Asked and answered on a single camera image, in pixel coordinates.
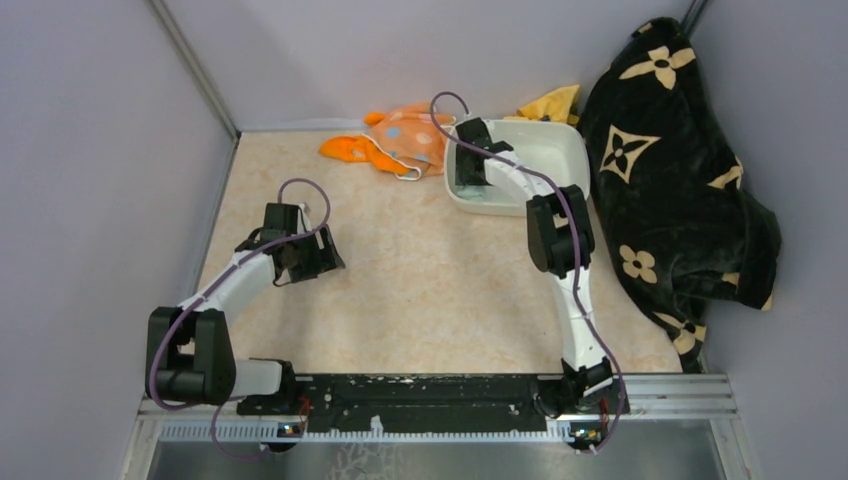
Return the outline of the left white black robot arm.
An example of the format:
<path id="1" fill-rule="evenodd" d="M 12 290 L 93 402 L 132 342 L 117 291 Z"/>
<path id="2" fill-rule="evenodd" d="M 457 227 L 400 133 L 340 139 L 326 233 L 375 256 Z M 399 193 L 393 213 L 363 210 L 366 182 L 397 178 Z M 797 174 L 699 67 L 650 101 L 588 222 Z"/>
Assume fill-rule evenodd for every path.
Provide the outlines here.
<path id="1" fill-rule="evenodd" d="M 150 314 L 146 393 L 165 409 L 260 396 L 277 414 L 292 411 L 300 388 L 291 364 L 237 359 L 230 329 L 264 291 L 344 266 L 329 226 L 312 226 L 305 205 L 267 204 L 263 224 L 235 247 L 208 285 Z"/>

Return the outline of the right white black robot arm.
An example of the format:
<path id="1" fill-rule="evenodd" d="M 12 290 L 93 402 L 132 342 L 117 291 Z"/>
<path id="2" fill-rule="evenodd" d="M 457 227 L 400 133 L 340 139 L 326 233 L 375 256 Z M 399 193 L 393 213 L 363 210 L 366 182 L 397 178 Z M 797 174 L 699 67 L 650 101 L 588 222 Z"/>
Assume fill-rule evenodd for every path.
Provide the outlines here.
<path id="1" fill-rule="evenodd" d="M 563 343 L 561 395 L 572 410 L 590 411 L 614 373 L 591 308 L 595 242 L 584 192 L 521 162 L 508 142 L 492 139 L 481 118 L 458 124 L 451 140 L 459 184 L 495 187 L 525 207 L 528 252 L 555 291 Z"/>

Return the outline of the light mint green towel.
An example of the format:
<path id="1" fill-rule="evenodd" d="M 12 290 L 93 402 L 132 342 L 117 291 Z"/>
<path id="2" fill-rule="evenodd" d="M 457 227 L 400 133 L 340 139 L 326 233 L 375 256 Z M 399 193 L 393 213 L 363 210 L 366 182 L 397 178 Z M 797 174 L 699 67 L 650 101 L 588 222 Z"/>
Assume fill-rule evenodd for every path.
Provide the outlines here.
<path id="1" fill-rule="evenodd" d="M 486 203 L 489 202 L 490 190 L 491 188 L 489 186 L 458 186 L 455 190 L 455 195 L 463 201 Z"/>

